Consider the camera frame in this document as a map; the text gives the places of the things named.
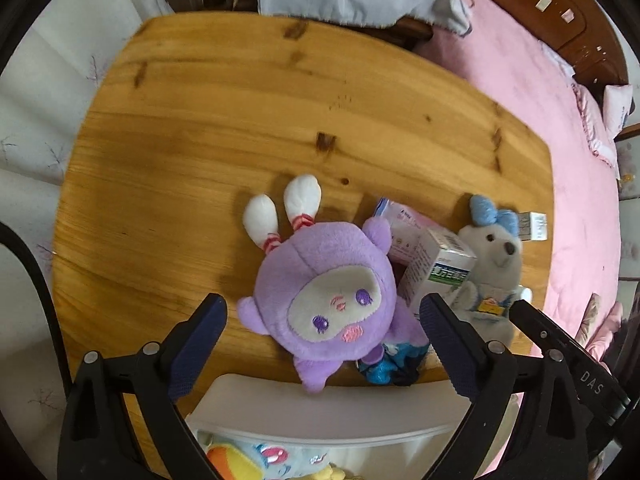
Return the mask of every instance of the white bear plush toy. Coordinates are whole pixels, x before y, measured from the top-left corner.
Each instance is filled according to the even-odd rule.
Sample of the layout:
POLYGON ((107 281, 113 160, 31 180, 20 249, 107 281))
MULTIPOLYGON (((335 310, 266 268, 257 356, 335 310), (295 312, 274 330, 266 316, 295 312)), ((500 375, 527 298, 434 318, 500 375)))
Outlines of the white bear plush toy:
POLYGON ((509 346, 514 335, 509 307, 519 299, 521 289, 518 216, 510 210, 497 210, 481 195, 473 195, 469 207, 474 225, 463 227, 458 235, 478 260, 451 309, 458 319, 471 323, 485 341, 497 340, 509 346))

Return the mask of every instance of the purple plush toy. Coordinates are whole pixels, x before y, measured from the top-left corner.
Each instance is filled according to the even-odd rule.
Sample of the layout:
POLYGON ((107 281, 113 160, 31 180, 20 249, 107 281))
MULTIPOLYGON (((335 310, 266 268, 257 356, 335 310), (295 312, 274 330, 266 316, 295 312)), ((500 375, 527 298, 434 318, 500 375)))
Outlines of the purple plush toy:
POLYGON ((285 242, 274 203, 266 195, 252 198, 244 227, 267 256, 254 296, 238 302, 242 324, 291 352, 311 393, 320 392, 343 361, 377 362, 383 342, 428 342, 396 293, 386 257, 391 247, 386 219, 370 218, 362 229, 348 222, 315 224, 320 197, 312 175, 289 183, 284 203, 295 232, 285 242))

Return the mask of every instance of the blue gripper pad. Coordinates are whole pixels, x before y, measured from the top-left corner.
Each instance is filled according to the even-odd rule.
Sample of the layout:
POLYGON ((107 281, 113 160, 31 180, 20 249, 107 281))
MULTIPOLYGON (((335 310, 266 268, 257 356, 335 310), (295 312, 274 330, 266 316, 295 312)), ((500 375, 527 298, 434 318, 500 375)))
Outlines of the blue gripper pad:
POLYGON ((488 365, 482 338, 456 317, 439 294, 422 298, 420 324, 456 392, 474 402, 481 389, 480 372, 488 365))
POLYGON ((193 389, 213 347, 226 326, 226 302, 209 294, 189 320, 178 323, 164 340, 169 398, 175 402, 193 389))

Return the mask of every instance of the brown headboard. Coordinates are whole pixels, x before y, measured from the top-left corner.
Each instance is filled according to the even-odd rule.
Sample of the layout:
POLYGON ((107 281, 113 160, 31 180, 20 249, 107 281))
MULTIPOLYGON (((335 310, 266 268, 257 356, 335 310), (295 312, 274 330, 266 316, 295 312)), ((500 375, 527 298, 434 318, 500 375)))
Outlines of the brown headboard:
POLYGON ((622 47, 595 0, 551 0, 544 11, 536 4, 545 0, 493 1, 571 63, 576 81, 598 101, 605 85, 628 83, 622 47))

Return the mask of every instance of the pink embroidered tongue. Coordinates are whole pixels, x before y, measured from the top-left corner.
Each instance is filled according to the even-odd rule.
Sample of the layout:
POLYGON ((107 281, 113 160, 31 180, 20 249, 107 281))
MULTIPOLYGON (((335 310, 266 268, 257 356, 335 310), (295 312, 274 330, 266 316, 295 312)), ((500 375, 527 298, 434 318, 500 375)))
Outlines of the pink embroidered tongue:
POLYGON ((351 325, 344 329, 342 340, 345 343, 353 343, 362 336, 362 327, 360 325, 351 325))

